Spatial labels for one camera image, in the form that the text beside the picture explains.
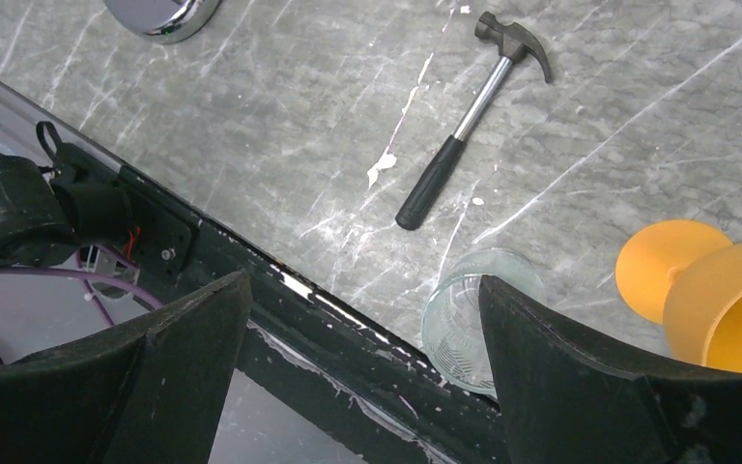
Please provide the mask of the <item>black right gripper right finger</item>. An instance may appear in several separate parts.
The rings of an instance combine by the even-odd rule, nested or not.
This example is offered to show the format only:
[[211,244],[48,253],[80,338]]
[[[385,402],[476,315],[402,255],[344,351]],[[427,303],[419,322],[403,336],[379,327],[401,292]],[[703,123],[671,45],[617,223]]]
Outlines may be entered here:
[[486,275],[480,319],[515,463],[742,463],[742,374],[679,362]]

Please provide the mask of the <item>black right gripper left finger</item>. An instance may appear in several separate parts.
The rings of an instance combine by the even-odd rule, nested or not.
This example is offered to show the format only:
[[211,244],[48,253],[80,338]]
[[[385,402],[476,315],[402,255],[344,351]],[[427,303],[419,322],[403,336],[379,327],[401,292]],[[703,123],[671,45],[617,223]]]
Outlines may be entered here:
[[0,363],[0,463],[205,463],[252,304],[247,274]]

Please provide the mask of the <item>clear glass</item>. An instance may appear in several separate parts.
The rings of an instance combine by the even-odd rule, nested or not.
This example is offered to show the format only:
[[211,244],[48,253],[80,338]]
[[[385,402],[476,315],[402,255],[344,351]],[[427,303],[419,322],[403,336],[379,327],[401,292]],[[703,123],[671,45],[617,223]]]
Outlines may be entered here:
[[544,284],[531,262],[516,251],[489,248],[459,259],[428,298],[421,318],[423,351],[441,376],[468,392],[495,397],[478,291],[483,276],[496,276],[546,301]]

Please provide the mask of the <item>orange wine glass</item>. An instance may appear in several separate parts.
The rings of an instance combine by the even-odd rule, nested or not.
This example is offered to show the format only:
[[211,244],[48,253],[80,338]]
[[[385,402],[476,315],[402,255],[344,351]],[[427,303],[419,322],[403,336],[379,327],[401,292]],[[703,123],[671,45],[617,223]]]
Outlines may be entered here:
[[699,221],[657,222],[624,244],[614,277],[675,359],[742,373],[742,243]]

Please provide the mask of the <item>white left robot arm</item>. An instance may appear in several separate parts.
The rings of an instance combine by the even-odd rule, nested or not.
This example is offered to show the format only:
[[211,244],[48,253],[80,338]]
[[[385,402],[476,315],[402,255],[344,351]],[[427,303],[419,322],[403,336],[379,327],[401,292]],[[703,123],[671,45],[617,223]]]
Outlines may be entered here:
[[84,165],[0,154],[0,270],[57,266],[82,247],[123,240],[131,227],[116,182]]

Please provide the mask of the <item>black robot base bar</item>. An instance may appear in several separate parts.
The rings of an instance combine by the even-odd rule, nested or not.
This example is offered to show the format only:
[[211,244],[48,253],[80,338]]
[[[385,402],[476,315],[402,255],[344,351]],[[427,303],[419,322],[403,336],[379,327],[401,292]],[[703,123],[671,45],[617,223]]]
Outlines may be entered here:
[[234,271],[253,306],[239,370],[369,463],[505,463],[497,403],[446,382],[412,345],[71,128],[36,135],[62,181],[102,182],[132,202],[106,252],[162,302]]

